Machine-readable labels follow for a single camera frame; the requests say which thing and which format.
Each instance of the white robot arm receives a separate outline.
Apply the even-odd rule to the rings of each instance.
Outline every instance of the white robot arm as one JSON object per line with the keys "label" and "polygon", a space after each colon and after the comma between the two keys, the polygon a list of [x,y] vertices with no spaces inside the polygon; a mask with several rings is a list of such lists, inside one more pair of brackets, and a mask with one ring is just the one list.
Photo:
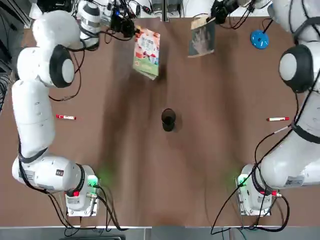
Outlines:
{"label": "white robot arm", "polygon": [[261,173],[252,164],[243,168],[238,184],[253,170],[239,188],[243,215],[267,213],[273,190],[320,184],[320,5],[317,0],[277,0],[273,11],[295,43],[280,59],[280,76],[294,93],[306,97],[292,131],[262,160]]}
{"label": "white robot arm", "polygon": [[25,48],[18,57],[19,80],[12,86],[12,103],[19,148],[12,175],[19,182],[47,193],[65,191],[70,216],[94,216],[97,209],[94,201],[98,200],[87,197],[97,191],[93,187],[98,184],[94,171],[48,151],[55,138],[49,88],[68,87],[75,75],[66,48],[87,49],[99,44],[99,8],[82,1],[79,14],[80,26],[65,11],[45,13],[32,28],[36,47]]}

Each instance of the wooden table surface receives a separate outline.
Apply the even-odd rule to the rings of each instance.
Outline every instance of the wooden table surface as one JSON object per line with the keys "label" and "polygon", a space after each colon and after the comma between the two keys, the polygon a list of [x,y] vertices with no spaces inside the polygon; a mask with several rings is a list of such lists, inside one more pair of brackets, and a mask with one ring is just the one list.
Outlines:
{"label": "wooden table surface", "polygon": [[[76,116],[55,120],[56,137],[50,151],[90,165],[112,189],[122,226],[210,226],[235,188],[235,177],[254,162],[254,149],[267,134],[287,122],[268,117],[290,116],[295,96],[278,73],[291,36],[277,24],[268,34],[270,45],[257,50],[250,33],[262,18],[249,18],[237,31],[216,28],[215,53],[187,58],[191,19],[137,22],[161,34],[160,76],[152,81],[132,69],[134,41],[101,38],[97,51],[85,53],[82,87],[77,97],[52,102],[53,114]],[[31,31],[24,44],[34,45]],[[82,53],[77,53],[80,60]],[[51,89],[53,97],[73,94]],[[177,113],[174,132],[162,129],[161,113]],[[49,199],[13,179],[17,129],[9,95],[0,115],[0,226],[60,226]],[[261,157],[281,137],[268,139]],[[290,226],[319,226],[318,186],[283,190],[290,203]],[[278,201],[286,214],[281,200]],[[254,218],[246,217],[246,224]],[[105,209],[90,225],[105,224]],[[281,225],[278,207],[260,224]],[[226,205],[217,226],[240,226],[236,199]]]}

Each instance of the marker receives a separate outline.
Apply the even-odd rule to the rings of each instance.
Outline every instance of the marker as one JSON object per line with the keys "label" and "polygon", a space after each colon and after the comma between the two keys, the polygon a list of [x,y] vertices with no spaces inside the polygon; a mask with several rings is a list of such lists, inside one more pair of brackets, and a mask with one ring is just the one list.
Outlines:
{"label": "marker", "polygon": [[75,116],[66,116],[66,115],[59,115],[59,114],[56,114],[55,117],[57,119],[70,119],[70,120],[76,120],[77,117]]}
{"label": "marker", "polygon": [[268,122],[274,122],[274,121],[289,121],[290,117],[269,117],[266,119]]}

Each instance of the book cover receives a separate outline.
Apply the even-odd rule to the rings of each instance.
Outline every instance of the book cover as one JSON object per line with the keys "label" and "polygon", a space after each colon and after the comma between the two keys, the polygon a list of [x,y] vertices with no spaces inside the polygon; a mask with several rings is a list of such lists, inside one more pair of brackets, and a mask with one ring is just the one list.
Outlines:
{"label": "book cover", "polygon": [[133,68],[154,80],[159,75],[160,34],[138,27],[135,34]]}
{"label": "book cover", "polygon": [[215,19],[206,17],[191,22],[192,39],[189,42],[188,58],[211,54],[215,51]]}

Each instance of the blue object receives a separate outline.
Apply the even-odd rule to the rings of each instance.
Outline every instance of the blue object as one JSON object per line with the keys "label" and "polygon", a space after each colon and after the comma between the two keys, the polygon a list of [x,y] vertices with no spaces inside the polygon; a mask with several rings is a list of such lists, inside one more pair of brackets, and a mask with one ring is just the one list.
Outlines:
{"label": "blue object", "polygon": [[253,31],[250,35],[250,41],[256,49],[265,49],[269,46],[269,37],[261,30]]}

